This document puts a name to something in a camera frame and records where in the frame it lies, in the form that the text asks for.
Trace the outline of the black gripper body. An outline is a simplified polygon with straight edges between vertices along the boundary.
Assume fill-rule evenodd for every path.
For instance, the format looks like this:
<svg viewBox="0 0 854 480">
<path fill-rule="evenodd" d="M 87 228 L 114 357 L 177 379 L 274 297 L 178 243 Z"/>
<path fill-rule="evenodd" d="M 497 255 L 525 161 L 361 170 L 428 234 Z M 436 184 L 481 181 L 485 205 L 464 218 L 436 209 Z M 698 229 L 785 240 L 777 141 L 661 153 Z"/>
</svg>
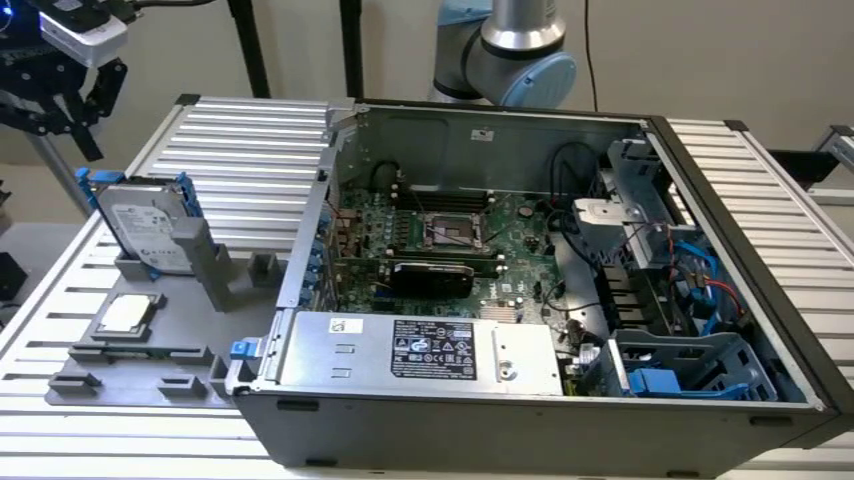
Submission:
<svg viewBox="0 0 854 480">
<path fill-rule="evenodd" d="M 87 68 L 42 36 L 41 14 L 27 1 L 2 2 L 2 90 L 22 100 L 79 102 Z"/>
</svg>

